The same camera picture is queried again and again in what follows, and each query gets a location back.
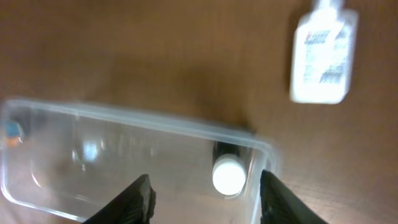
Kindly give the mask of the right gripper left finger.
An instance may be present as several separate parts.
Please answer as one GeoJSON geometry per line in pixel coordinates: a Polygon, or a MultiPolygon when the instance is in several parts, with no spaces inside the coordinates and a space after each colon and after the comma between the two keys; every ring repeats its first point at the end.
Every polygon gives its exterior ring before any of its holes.
{"type": "Polygon", "coordinates": [[[149,224],[154,209],[155,191],[143,174],[83,224],[149,224]]]}

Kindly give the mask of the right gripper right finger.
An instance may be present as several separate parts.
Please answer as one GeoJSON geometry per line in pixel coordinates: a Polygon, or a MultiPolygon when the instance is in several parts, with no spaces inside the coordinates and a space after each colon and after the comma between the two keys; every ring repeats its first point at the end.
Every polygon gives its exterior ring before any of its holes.
{"type": "Polygon", "coordinates": [[[261,224],[327,224],[268,170],[261,174],[260,196],[261,224]]]}

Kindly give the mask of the dark bottle white cap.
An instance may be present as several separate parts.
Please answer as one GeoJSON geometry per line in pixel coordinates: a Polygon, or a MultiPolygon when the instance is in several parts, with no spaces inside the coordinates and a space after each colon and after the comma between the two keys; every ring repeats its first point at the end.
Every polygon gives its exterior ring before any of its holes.
{"type": "Polygon", "coordinates": [[[220,194],[233,198],[241,193],[247,180],[247,172],[239,146],[215,142],[211,177],[214,188],[220,194]]]}

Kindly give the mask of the white spray bottle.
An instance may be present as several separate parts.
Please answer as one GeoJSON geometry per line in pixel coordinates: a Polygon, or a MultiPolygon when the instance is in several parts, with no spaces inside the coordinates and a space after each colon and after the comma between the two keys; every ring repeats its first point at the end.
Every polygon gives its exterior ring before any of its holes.
{"type": "Polygon", "coordinates": [[[335,105],[347,95],[359,15],[344,4],[344,0],[316,0],[300,18],[290,72],[293,102],[335,105]]]}

